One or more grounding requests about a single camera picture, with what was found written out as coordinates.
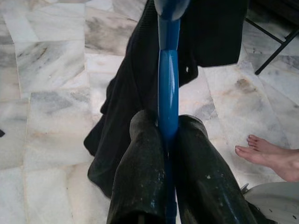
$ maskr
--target metal chair leg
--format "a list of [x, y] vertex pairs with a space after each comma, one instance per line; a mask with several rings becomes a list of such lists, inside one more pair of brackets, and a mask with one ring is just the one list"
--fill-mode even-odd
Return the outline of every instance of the metal chair leg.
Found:
[[299, 28], [296, 30], [292, 31], [287, 37], [286, 41], [284, 41], [281, 46], [268, 58], [267, 61], [265, 61], [262, 66], [256, 70], [255, 74], [259, 75], [261, 71], [294, 39], [297, 35], [299, 34]]

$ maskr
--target toe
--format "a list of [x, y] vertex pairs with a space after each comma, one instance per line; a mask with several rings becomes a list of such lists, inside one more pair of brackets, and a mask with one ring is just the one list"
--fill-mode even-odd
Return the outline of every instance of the toe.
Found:
[[252, 142], [252, 141], [250, 141], [250, 142], [248, 142], [248, 145], [249, 145], [249, 146], [256, 146], [256, 142]]
[[238, 156], [249, 162], [265, 166], [267, 165], [267, 161], [264, 159], [263, 155], [254, 149], [249, 147], [236, 147], [235, 152]]
[[251, 141], [258, 141], [258, 140], [260, 140], [260, 138], [258, 138], [257, 136], [255, 136], [255, 135], [253, 135], [253, 134], [249, 135], [248, 138], [249, 138]]

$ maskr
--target floor tile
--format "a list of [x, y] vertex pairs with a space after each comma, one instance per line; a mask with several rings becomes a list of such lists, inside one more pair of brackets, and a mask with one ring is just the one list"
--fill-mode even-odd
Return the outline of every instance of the floor tile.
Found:
[[180, 88], [179, 113], [192, 115], [202, 120], [209, 140], [234, 172], [232, 151], [229, 149], [221, 127], [204, 71], [200, 67], [199, 76]]
[[273, 174], [271, 169], [249, 163], [234, 153], [235, 145], [247, 144], [249, 134], [268, 137], [273, 144], [289, 146], [250, 63], [243, 61], [238, 65], [204, 71], [235, 167], [245, 173]]
[[0, 170], [0, 186], [0, 223], [26, 224], [21, 169]]
[[262, 81], [272, 108], [290, 143], [290, 149], [299, 148], [299, 105]]
[[84, 39], [84, 4], [53, 4], [27, 13], [39, 41]]
[[106, 100], [106, 88], [114, 76], [114, 73], [89, 73], [90, 100], [94, 124], [96, 124], [102, 116], [100, 108]]
[[89, 77], [86, 71], [79, 73], [74, 78], [67, 81], [61, 86], [61, 89], [75, 89], [82, 87], [89, 87]]
[[65, 169], [74, 224], [106, 224], [110, 200], [87, 178], [90, 163]]
[[139, 21], [146, 0], [127, 0], [126, 2], [122, 0], [112, 0], [114, 11], [127, 16], [128, 18]]
[[14, 43], [38, 41], [26, 17], [31, 11], [30, 7], [31, 4], [24, 0], [3, 0], [1, 4], [0, 10]]
[[124, 56], [135, 25], [120, 14], [86, 7], [85, 52]]
[[116, 74], [123, 58], [114, 55], [85, 54], [85, 70]]
[[61, 3], [86, 3], [90, 0], [54, 0]]
[[13, 44], [13, 39], [9, 33], [3, 16], [0, 13], [0, 45]]
[[15, 47], [22, 94], [62, 88], [84, 70], [83, 41], [18, 43]]
[[20, 87], [14, 45], [0, 45], [0, 101], [19, 98]]
[[28, 99], [0, 103], [0, 169], [23, 165]]
[[[280, 47], [280, 43], [246, 22], [242, 41], [247, 52], [254, 54], [272, 55]], [[299, 56], [299, 37], [294, 38], [279, 55]]]
[[278, 58], [280, 59], [280, 61], [290, 65], [290, 67], [299, 70], [299, 56], [279, 56]]
[[299, 105], [299, 69], [276, 61], [268, 65], [259, 78]]
[[63, 169], [26, 173], [25, 183], [29, 224], [73, 224]]
[[113, 12], [112, 0], [91, 0], [86, 3], [87, 7]]
[[254, 10], [249, 9], [246, 17], [281, 40], [284, 40], [285, 36], [292, 31], [290, 23], [263, 7], [256, 6]]
[[25, 169], [36, 170], [89, 161], [83, 146], [91, 130], [89, 89], [32, 93]]

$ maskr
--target hanging clothes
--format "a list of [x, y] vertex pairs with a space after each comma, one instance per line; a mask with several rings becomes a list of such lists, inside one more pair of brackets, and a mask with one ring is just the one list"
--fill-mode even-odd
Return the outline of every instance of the hanging clothes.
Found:
[[[181, 18], [178, 43], [179, 85], [198, 76], [197, 66], [238, 61], [247, 0], [191, 0]], [[89, 179], [111, 197], [116, 169], [130, 144], [129, 126], [140, 110], [157, 111], [158, 27], [153, 0], [129, 39], [126, 55], [107, 88], [103, 116], [84, 145], [95, 156]]]

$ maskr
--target black metal frame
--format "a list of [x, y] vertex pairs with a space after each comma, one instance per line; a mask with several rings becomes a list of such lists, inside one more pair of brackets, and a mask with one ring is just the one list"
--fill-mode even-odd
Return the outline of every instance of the black metal frame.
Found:
[[246, 18], [245, 21], [281, 44], [281, 46], [268, 58], [268, 60], [265, 61], [258, 70], [255, 71], [255, 74], [259, 75], [261, 71], [299, 34], [299, 27], [296, 27], [288, 36], [285, 37], [285, 41], [282, 41], [250, 19]]

